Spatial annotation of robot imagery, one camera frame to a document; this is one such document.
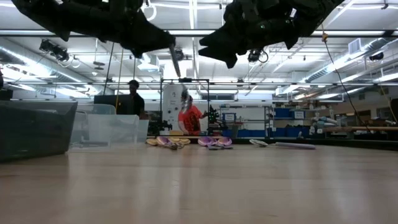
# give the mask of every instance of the yellow object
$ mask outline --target yellow object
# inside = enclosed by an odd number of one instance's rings
[[[156,139],[147,139],[147,144],[150,144],[151,146],[157,146],[157,141]]]
[[[172,143],[178,143],[178,142],[181,141],[179,138],[169,138],[169,140],[170,140],[170,142],[172,142]]]
[[[175,136],[183,136],[184,133],[182,131],[169,131],[170,135],[175,135]]]
[[[190,144],[191,143],[191,140],[189,140],[189,139],[181,139],[180,141],[182,144]]]

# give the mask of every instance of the hanging cable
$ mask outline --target hanging cable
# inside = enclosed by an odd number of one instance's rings
[[[356,108],[355,108],[355,106],[354,106],[354,104],[353,104],[353,101],[351,100],[351,97],[349,96],[349,93],[348,93],[346,87],[345,87],[344,84],[343,84],[343,81],[342,81],[342,79],[341,79],[340,73],[338,72],[338,69],[337,69],[336,66],[335,66],[335,61],[333,60],[333,57],[331,56],[330,51],[329,51],[329,48],[328,48],[328,44],[327,44],[328,40],[327,40],[327,39],[328,39],[328,36],[329,36],[329,35],[328,35],[327,33],[325,33],[325,30],[323,29],[323,24],[321,24],[321,26],[322,26],[322,42],[325,43],[326,50],[327,50],[328,55],[329,55],[329,57],[330,57],[331,63],[333,64],[333,67],[335,68],[335,71],[336,71],[336,73],[337,73],[337,75],[338,75],[338,79],[340,80],[341,86],[343,87],[345,93],[346,93],[347,96],[348,96],[349,103],[351,104],[352,108],[354,109],[355,115],[356,115],[358,121],[361,123],[361,125],[365,126],[366,129],[367,129],[369,132],[371,132],[371,130],[368,128],[368,126],[365,124],[365,122],[363,122],[363,120],[362,120],[361,117],[359,116],[358,112],[356,111]]]
[[[122,59],[120,60],[120,69],[119,69],[118,90],[116,91],[116,106],[115,106],[116,112],[118,111],[118,104],[119,104],[119,87],[120,87],[120,79],[122,77],[123,53],[124,53],[124,49],[122,49]]]
[[[112,43],[111,56],[109,56],[108,71],[106,72],[106,77],[105,77],[105,86],[104,86],[104,93],[103,93],[103,96],[105,95],[106,84],[108,84],[108,78],[109,78],[109,69],[111,68],[111,61],[112,61],[113,47],[114,47],[114,42]]]

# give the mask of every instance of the ceiling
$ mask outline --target ceiling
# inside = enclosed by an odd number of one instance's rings
[[[223,9],[219,9],[222,2],[225,5],[230,0],[197,0],[197,16],[190,16],[190,1],[194,0],[153,0],[151,4],[156,8],[156,15],[151,22],[162,29],[217,29],[222,25]],[[345,7],[350,1],[345,1],[338,9],[335,9],[323,23],[326,30],[329,29],[396,29],[398,27],[398,0],[387,0],[389,7],[380,9],[384,1],[378,0],[352,0],[350,7]],[[151,17],[153,9],[144,10],[147,17]],[[0,29],[43,29],[24,15],[16,8],[12,7],[11,1],[0,0]],[[22,46],[30,52],[36,53],[53,62],[57,62],[53,57],[43,54],[39,50],[39,45],[44,38],[40,37],[7,37],[7,40]],[[146,72],[140,70],[137,66],[139,60],[131,57],[132,54],[125,50],[123,52],[119,44],[114,45],[112,57],[112,43],[98,42],[96,48],[96,39],[89,37],[73,37],[68,42],[64,42],[59,38],[46,38],[51,42],[68,49],[70,55],[78,58],[72,64],[69,62],[62,63],[72,72],[93,80],[95,82],[105,81],[107,69],[110,59],[109,77],[113,77],[114,81],[118,81],[121,75],[122,82],[130,79],[139,80],[140,82],[158,82],[160,80],[160,72]],[[178,37],[177,48],[181,48],[185,55],[189,55],[188,60],[180,62],[182,68],[187,68],[187,76],[194,77],[192,55],[194,54],[193,44],[198,43],[200,38],[196,37]],[[348,51],[348,44],[355,38],[329,38],[328,48],[333,57],[344,55]],[[362,43],[370,42],[373,39],[362,39]],[[283,43],[268,46],[266,52],[269,54],[267,63],[257,63],[251,65],[247,61],[247,55],[240,56],[238,62],[232,69],[227,69],[223,62],[213,60],[211,58],[197,56],[198,74],[196,78],[208,78],[213,82],[236,82],[237,79],[243,78],[245,82],[297,82],[295,74],[308,74],[318,68],[322,68],[330,63],[328,52],[325,44],[319,38],[302,38],[297,44],[287,50]],[[395,44],[386,49],[386,58],[395,58]],[[171,65],[171,59],[168,49],[156,50],[149,52],[148,55],[158,56],[160,65]],[[103,62],[104,70],[98,71],[94,68],[93,62]],[[369,62],[375,66],[381,62]],[[340,72],[344,75],[352,75],[365,69],[363,59],[355,61],[348,66],[340,68]],[[163,74],[164,77],[174,77],[175,74]],[[324,79],[324,82],[337,82],[335,76]],[[275,86],[258,86],[257,90],[275,90]]]

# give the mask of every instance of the dark robot part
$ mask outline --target dark robot part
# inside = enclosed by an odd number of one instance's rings
[[[206,47],[199,54],[233,68],[236,54],[279,42],[290,49],[299,37],[309,37],[343,1],[234,0],[225,9],[225,24],[200,40]]]
[[[4,79],[2,78],[1,68],[0,68],[0,90],[4,86]]]
[[[135,57],[175,45],[175,37],[147,21],[142,0],[12,0],[17,9],[64,41],[70,32],[112,41]]]

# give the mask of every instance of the ceiling beam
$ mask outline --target ceiling beam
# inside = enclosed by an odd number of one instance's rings
[[[176,37],[204,37],[211,34],[215,29],[166,29],[165,31]],[[316,30],[311,35],[305,37],[322,38],[322,30]],[[325,30],[328,38],[379,38],[386,37],[386,32],[392,32],[388,37],[398,37],[398,30]],[[38,29],[0,29],[0,37],[58,37],[47,30]],[[87,35],[71,32],[70,37],[92,38]]]

